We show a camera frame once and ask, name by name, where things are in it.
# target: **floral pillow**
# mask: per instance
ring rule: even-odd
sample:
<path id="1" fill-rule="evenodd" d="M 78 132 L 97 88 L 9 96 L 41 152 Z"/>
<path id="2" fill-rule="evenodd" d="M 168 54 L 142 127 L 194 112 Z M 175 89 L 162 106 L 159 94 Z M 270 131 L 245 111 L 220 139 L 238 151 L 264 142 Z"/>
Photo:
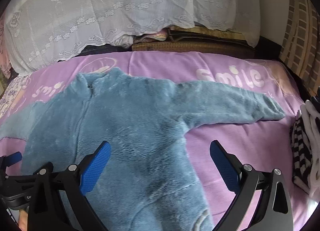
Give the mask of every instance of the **floral pillow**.
<path id="1" fill-rule="evenodd" d="M 0 18 L 0 68 L 6 78 L 10 78 L 11 64 L 4 45 L 4 13 Z"/>

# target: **black and white striped fabric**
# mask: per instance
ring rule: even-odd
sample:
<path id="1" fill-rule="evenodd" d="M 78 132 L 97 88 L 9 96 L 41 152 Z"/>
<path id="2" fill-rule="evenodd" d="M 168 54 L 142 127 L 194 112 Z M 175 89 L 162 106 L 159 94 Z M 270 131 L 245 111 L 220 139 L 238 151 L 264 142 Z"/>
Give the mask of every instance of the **black and white striped fabric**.
<path id="1" fill-rule="evenodd" d="M 290 139 L 293 152 L 292 181 L 309 194 L 312 152 L 301 117 L 291 128 Z"/>

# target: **pile of clothes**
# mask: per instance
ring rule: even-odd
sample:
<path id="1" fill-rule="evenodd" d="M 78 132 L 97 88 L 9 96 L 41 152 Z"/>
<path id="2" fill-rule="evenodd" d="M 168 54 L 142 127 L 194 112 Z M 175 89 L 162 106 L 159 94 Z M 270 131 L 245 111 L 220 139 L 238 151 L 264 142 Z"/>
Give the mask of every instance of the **pile of clothes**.
<path id="1" fill-rule="evenodd" d="M 293 152 L 292 181 L 310 197 L 320 198 L 320 87 L 302 104 L 290 132 Z"/>

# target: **beige wall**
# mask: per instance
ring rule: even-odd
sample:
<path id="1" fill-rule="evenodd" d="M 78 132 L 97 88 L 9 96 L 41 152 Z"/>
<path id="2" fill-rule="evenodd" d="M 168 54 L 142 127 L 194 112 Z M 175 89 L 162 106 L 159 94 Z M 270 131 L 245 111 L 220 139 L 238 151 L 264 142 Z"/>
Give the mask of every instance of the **beige wall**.
<path id="1" fill-rule="evenodd" d="M 260 35 L 282 45 L 288 10 L 289 0 L 260 0 Z"/>

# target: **jacket sleeve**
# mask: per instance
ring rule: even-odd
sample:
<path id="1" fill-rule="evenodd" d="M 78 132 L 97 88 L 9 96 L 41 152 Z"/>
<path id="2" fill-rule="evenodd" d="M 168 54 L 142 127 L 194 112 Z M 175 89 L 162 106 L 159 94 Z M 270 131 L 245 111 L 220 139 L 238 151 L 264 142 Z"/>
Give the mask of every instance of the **jacket sleeve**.
<path id="1" fill-rule="evenodd" d="M 35 102 L 11 115 L 0 127 L 0 140 L 10 137 L 27 141 L 45 109 L 44 103 Z"/>
<path id="2" fill-rule="evenodd" d="M 285 114 L 265 94 L 211 81 L 172 83 L 169 113 L 191 129 L 203 124 L 279 120 Z"/>

